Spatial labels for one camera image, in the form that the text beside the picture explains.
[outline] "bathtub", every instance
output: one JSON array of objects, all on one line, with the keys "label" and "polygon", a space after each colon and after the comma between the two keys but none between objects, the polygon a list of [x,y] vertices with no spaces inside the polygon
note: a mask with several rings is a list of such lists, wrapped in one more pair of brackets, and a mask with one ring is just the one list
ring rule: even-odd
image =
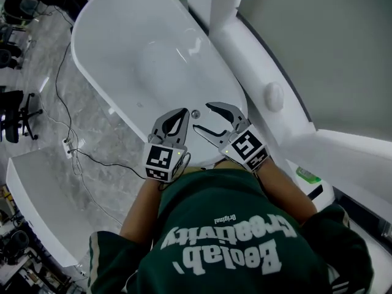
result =
[{"label": "bathtub", "polygon": [[185,142],[190,165],[222,159],[193,124],[232,129],[207,102],[236,105],[247,116],[242,88],[178,0],[90,0],[75,23],[71,49],[81,73],[143,141],[164,113],[198,110]]}]

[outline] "bathtub drain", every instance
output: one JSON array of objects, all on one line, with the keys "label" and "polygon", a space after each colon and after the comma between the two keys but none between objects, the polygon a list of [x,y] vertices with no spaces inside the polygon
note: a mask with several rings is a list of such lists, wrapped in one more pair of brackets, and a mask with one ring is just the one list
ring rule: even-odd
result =
[{"label": "bathtub drain", "polygon": [[194,118],[194,119],[198,119],[200,117],[200,111],[198,110],[194,110],[190,113],[190,115]]}]

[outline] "green sweatshirt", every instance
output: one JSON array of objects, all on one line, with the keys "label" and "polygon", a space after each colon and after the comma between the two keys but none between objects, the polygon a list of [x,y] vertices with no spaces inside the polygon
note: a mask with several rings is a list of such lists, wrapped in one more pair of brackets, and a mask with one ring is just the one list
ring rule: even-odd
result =
[{"label": "green sweatshirt", "polygon": [[89,293],[366,293],[365,242],[331,205],[302,227],[241,170],[184,175],[162,195],[154,246],[90,238]]}]

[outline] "gray tile floor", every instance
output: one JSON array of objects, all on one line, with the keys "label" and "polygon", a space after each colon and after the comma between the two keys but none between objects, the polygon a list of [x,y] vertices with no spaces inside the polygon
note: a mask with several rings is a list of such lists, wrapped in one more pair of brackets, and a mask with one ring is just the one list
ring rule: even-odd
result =
[{"label": "gray tile floor", "polygon": [[[6,85],[7,90],[23,90],[25,94],[38,94],[48,77],[39,96],[50,117],[68,124],[66,109],[56,97],[55,78],[70,42],[70,24],[54,11],[52,16],[33,21],[28,28],[35,40],[32,43],[34,48],[27,51],[21,70],[0,70],[0,86]],[[84,143],[81,147],[84,152],[105,163],[116,162],[140,169],[143,142],[116,113],[111,112],[110,106],[82,76],[70,49],[59,74],[58,89],[69,108],[72,128]],[[40,104],[36,95],[30,110],[40,108]],[[74,175],[72,160],[66,158],[61,144],[67,135],[67,127],[50,120],[45,113],[31,124],[33,132],[39,136],[37,141],[21,137],[18,144],[0,143],[0,183],[5,182],[10,157],[45,149],[62,190],[82,210],[93,228],[118,232],[120,225],[92,202],[81,177]],[[103,167],[82,155],[79,159],[86,187],[95,201],[122,222],[143,180],[122,167]]]}]

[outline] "sleeve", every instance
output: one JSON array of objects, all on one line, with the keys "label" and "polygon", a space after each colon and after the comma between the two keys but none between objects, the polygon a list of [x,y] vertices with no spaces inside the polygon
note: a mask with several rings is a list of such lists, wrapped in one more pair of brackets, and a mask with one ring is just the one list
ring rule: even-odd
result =
[{"label": "sleeve", "polygon": [[88,293],[119,293],[146,255],[145,248],[111,232],[90,237]]},{"label": "sleeve", "polygon": [[312,216],[302,235],[328,265],[333,294],[360,294],[370,290],[373,268],[364,240],[349,227],[349,216],[338,205],[330,205]]}]

